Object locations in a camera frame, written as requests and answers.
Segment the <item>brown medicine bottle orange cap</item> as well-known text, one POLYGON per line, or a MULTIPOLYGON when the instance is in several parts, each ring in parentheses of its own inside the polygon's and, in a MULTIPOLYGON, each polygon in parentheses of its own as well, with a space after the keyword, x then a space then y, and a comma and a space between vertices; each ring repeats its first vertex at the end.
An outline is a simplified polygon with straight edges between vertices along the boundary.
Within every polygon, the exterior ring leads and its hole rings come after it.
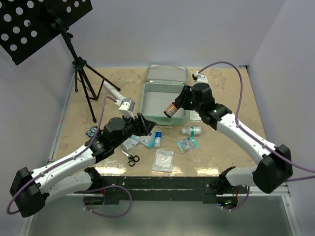
POLYGON ((177 111, 179 110, 178 105, 176 104, 176 102, 172 102, 164 111, 164 114, 168 117, 168 118, 172 118, 177 111))

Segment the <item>blue plaster packet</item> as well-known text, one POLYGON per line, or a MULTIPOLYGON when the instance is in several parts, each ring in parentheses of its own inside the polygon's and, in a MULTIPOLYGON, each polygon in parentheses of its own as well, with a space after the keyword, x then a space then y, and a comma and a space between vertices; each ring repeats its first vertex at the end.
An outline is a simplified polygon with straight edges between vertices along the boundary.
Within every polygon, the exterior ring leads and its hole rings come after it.
POLYGON ((140 142, 141 144, 143 144, 147 148, 152 148, 154 146, 155 135, 153 133, 150 133, 148 136, 132 135, 131 138, 140 142))

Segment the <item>blue label bandage roll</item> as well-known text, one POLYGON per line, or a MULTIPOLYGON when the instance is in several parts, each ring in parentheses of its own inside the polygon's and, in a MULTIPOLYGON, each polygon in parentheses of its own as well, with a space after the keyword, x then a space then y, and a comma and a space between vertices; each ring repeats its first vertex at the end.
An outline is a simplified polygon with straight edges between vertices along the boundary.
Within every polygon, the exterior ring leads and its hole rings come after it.
POLYGON ((161 145, 161 138, 162 138, 162 132, 156 131, 155 133, 155 140, 154 140, 154 147, 159 148, 161 145))

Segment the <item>clear bottle green label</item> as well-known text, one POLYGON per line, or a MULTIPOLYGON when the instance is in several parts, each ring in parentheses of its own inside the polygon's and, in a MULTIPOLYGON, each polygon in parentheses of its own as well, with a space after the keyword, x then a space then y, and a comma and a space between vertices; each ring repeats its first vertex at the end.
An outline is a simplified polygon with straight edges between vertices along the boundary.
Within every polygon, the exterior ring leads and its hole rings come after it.
POLYGON ((190 136, 201 135, 202 128, 200 126, 192 126, 182 129, 182 134, 187 134, 190 136))

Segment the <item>mint green medicine case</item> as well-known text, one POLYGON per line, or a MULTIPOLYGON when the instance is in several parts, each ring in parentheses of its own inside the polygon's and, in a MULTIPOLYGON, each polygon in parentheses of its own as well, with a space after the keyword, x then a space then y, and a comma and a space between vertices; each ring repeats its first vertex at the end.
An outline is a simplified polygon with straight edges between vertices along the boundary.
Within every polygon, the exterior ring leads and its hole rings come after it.
POLYGON ((180 95, 189 80, 189 70, 183 66, 151 64, 145 78, 148 82, 143 86, 140 113, 157 125, 184 125, 188 116, 186 111, 180 109, 172 118, 164 111, 180 95))

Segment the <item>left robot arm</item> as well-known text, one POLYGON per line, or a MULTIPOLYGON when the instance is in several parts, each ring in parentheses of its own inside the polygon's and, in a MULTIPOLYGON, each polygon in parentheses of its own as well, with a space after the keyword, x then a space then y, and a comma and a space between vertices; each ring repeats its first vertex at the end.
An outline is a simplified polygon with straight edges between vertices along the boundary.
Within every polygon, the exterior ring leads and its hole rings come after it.
POLYGON ((10 187, 10 206, 17 206, 23 218, 38 213, 50 201, 75 192, 96 193, 105 186, 94 164, 108 158, 132 135, 147 136, 156 123, 137 113, 136 118, 112 118, 103 129, 68 156, 41 168, 21 168, 10 187))

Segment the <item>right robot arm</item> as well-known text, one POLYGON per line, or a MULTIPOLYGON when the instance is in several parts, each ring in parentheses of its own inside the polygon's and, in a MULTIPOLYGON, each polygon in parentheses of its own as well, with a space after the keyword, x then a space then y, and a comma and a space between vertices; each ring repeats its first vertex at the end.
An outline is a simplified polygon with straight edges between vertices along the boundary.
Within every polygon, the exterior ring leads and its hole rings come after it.
POLYGON ((290 149, 276 146, 242 124, 230 109, 215 102, 207 83, 185 85, 174 105, 196 111, 206 125, 226 135, 254 161, 254 167, 230 167, 222 172, 219 175, 222 192, 231 193, 237 186, 247 185, 270 194, 292 176, 290 149))

